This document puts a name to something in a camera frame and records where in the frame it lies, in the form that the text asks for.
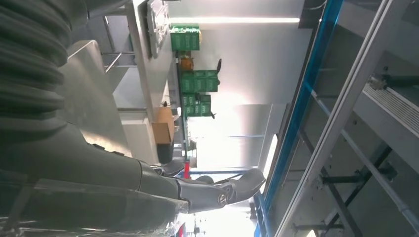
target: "steel frame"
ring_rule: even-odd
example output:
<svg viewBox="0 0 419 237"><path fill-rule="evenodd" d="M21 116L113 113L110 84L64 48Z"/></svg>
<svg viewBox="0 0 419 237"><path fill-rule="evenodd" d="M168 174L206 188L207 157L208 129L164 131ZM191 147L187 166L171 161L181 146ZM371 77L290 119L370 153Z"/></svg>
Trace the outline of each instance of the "steel frame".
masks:
<svg viewBox="0 0 419 237"><path fill-rule="evenodd" d="M410 2L410 0L382 1L370 29L365 36L361 49L358 52L358 56L352 65L352 69L349 72L335 107L329 116L329 120L314 153L307 165L306 171L276 231L276 237L279 237L284 233L296 207L307 191L307 187L309 187L309 184L319 175L332 148L335 146L349 115L353 111L358 96L373 73L377 62L386 49L390 39L394 36L394 31L397 29ZM305 85L307 85L308 89L312 90L311 85L307 83ZM376 178L382 178L380 173L368 159L362 159L362 161Z"/></svg>

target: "metal support leg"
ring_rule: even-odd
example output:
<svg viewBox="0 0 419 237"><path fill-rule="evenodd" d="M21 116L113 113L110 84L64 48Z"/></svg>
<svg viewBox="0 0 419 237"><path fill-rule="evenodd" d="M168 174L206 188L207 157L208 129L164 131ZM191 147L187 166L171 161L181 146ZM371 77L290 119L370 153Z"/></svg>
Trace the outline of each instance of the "metal support leg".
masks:
<svg viewBox="0 0 419 237"><path fill-rule="evenodd" d="M305 132L303 130L300 130L299 134L300 134L300 138L304 141L304 143L307 146L310 153L313 153L314 152L314 146L308 140L308 137L305 134ZM321 175L322 175L323 178L329 178L329 174L324 167L321 170ZM326 184L326 187L327 187L328 192L333 197L333 201L335 202L337 212L339 213L340 219L342 220L345 227L348 230L351 230L355 237L361 237L362 236L361 230L358 228L355 220L353 219L352 215L349 213L348 209L346 208L346 205L343 202L342 197L340 196L339 192L337 191L335 185L333 183L328 183L328 184Z"/></svg>
<svg viewBox="0 0 419 237"><path fill-rule="evenodd" d="M329 174L327 173L326 169L323 167L321 170L321 174L323 177L328 177ZM332 195L333 201L335 202L335 206L337 208L337 212L339 213L340 219L343 222L343 225L347 227L347 229L351 230L355 237L361 237L362 233L359 227L357 226L355 220L353 219L351 213L349 213L348 209L346 208L345 203L342 200L339 192L337 191L334 184L327 184L327 190Z"/></svg>
<svg viewBox="0 0 419 237"><path fill-rule="evenodd" d="M336 176L336 177L322 177L323 184L351 184L359 183L364 180L361 175L354 176Z"/></svg>

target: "green crate stack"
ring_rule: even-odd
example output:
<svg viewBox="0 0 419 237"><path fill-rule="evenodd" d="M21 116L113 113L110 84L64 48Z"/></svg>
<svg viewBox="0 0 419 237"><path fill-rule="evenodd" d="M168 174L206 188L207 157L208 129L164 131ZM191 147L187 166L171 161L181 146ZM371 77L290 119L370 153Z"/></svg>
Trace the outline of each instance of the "green crate stack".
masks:
<svg viewBox="0 0 419 237"><path fill-rule="evenodd" d="M185 107L188 117L209 117L211 116L211 103L200 103L195 106Z"/></svg>
<svg viewBox="0 0 419 237"><path fill-rule="evenodd" d="M218 75L215 70L184 72L181 78L182 92L217 92Z"/></svg>
<svg viewBox="0 0 419 237"><path fill-rule="evenodd" d="M195 113L195 106L186 106L185 107L185 114L186 114L187 117L199 116Z"/></svg>
<svg viewBox="0 0 419 237"><path fill-rule="evenodd" d="M173 51L199 50L199 28L191 26L173 26L170 30Z"/></svg>

